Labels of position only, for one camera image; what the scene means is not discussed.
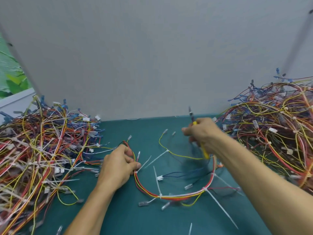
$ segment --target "wire cutter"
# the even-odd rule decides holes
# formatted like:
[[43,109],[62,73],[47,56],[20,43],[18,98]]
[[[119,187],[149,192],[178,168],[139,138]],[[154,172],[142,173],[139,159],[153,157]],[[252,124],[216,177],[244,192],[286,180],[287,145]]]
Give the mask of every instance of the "wire cutter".
[[[189,115],[190,115],[190,117],[191,117],[191,121],[193,122],[193,125],[198,124],[198,123],[195,121],[194,113],[191,111],[190,106],[189,106]],[[202,151],[203,151],[204,158],[205,158],[205,159],[210,159],[210,155],[206,152],[203,143],[200,143],[200,146],[201,146],[201,149],[202,149]]]

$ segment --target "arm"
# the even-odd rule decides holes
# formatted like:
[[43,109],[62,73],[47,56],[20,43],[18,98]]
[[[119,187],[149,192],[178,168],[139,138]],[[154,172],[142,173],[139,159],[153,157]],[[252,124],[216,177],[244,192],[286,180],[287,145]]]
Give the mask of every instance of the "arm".
[[183,128],[190,141],[204,144],[241,186],[268,229],[274,235],[313,232],[313,197],[263,165],[239,142],[223,133],[210,118]]
[[134,170],[141,167],[130,156],[132,151],[124,145],[105,156],[95,189],[64,235],[100,234],[105,213],[115,191],[128,181]]

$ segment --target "person's left hand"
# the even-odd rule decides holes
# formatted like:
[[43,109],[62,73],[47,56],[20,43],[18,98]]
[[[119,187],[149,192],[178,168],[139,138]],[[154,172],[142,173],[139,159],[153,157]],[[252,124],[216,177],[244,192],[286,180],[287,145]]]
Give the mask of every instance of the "person's left hand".
[[119,145],[111,154],[104,157],[101,171],[98,177],[97,186],[99,189],[105,189],[108,183],[114,190],[124,185],[134,170],[141,167],[139,162],[134,162],[132,150],[125,145]]

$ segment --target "tangled wires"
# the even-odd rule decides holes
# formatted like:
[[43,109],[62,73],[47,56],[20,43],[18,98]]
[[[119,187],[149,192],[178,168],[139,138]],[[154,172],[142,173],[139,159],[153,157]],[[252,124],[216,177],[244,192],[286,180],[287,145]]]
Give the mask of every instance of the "tangled wires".
[[218,122],[268,167],[313,194],[311,78],[251,87],[232,100]]
[[6,120],[0,126],[1,234],[14,234],[32,219],[33,234],[43,223],[36,222],[36,216],[45,205],[48,209],[55,195],[61,201],[59,193],[73,194],[72,204],[82,202],[74,191],[62,185],[64,182],[85,170],[99,172],[80,164],[101,163],[87,161],[91,158],[83,155],[85,149],[101,147],[97,129],[100,118],[91,120],[79,109],[80,114],[68,111],[65,100],[63,105],[55,102],[50,108],[43,97],[34,97],[33,104],[36,110],[28,109],[18,118],[1,112]]

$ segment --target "green mat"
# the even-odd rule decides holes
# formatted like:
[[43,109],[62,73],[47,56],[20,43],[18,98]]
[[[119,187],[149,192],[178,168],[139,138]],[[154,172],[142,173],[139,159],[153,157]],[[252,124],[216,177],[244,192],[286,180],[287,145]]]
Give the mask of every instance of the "green mat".
[[[162,144],[172,152],[180,155],[200,157],[198,148],[188,143],[188,138],[183,136],[181,128],[190,123],[189,117],[167,117],[139,120],[122,120],[101,123],[105,128],[102,143],[114,147],[122,140],[127,140],[132,135],[129,144],[135,154],[141,151],[139,161],[144,163],[150,155],[151,160],[163,153],[158,140],[165,129],[167,134],[162,138]],[[157,175],[164,175],[174,171],[188,171],[199,167],[207,167],[206,160],[192,160],[181,157],[174,157],[169,153],[164,154],[148,168],[138,173],[140,182],[145,188],[158,194],[157,184],[154,176],[153,166]],[[217,170],[217,175],[223,178],[233,187],[237,183],[230,176],[225,168]],[[93,173],[82,172],[79,181],[68,182],[67,185],[76,190],[79,198],[87,199],[88,195],[96,185],[96,178]],[[169,193],[184,193],[184,186],[194,182],[194,178],[166,178],[161,181],[160,189],[163,195]],[[188,192],[196,191],[208,182],[208,177],[201,179],[197,185]],[[212,187],[225,186],[220,180],[214,179]],[[239,230],[233,225],[221,208],[216,204],[208,193],[204,193],[194,206],[184,207],[179,204],[172,204],[165,210],[161,207],[166,203],[159,199],[153,201],[149,206],[139,207],[138,202],[150,200],[151,198],[141,193],[135,186],[134,178],[119,189],[108,208],[107,214],[101,229],[101,234],[150,234],[150,235],[173,235],[188,234],[190,223],[193,224],[192,235],[196,234],[270,234],[263,221],[245,196],[233,193],[232,190],[216,190],[214,194],[220,204],[236,222]],[[72,195],[61,195],[65,203],[75,201]],[[63,226],[63,232],[74,219],[83,205],[62,205],[57,198],[54,199],[51,208],[48,210],[44,224],[39,227],[35,234],[55,235],[59,226]]]

